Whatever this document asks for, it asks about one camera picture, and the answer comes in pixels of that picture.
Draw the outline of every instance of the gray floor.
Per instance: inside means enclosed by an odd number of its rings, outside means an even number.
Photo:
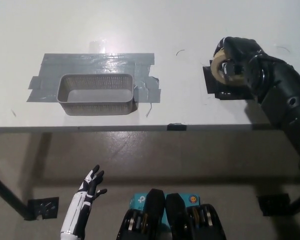
[[[93,205],[87,240],[114,240],[131,196],[151,188],[198,193],[216,208],[228,240],[298,240],[300,214],[263,217],[256,199],[297,197],[297,163],[276,131],[0,134],[0,179],[24,201],[60,197],[57,219],[32,222],[0,199],[0,239],[59,239],[73,194],[100,164],[108,193]]]

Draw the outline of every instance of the table leg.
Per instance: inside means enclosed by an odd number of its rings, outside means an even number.
[[[0,181],[0,197],[17,211],[25,220],[35,220],[35,213],[32,212],[14,193]]]

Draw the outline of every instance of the silver tape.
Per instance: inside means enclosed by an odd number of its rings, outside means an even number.
[[[130,74],[134,77],[134,100],[160,103],[159,79],[149,76],[153,53],[46,53],[38,76],[32,77],[27,102],[56,103],[60,79],[66,74]]]

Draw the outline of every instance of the white robotic hand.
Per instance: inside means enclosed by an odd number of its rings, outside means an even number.
[[[95,166],[83,180],[79,190],[73,196],[68,212],[66,213],[62,228],[61,240],[84,240],[85,228],[89,218],[93,201],[107,189],[97,191],[97,185],[103,181],[104,171]]]

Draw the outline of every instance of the tape roll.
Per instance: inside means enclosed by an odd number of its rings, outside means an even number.
[[[244,76],[242,74],[240,75],[235,75],[232,77],[229,77],[230,80],[226,80],[224,78],[224,74],[222,73],[222,71],[220,71],[220,66],[221,64],[226,61],[226,54],[225,54],[225,50],[223,48],[221,48],[215,55],[213,58],[213,61],[211,63],[211,73],[214,76],[214,78],[225,85],[231,85],[231,86],[242,86],[245,84],[244,82]]]

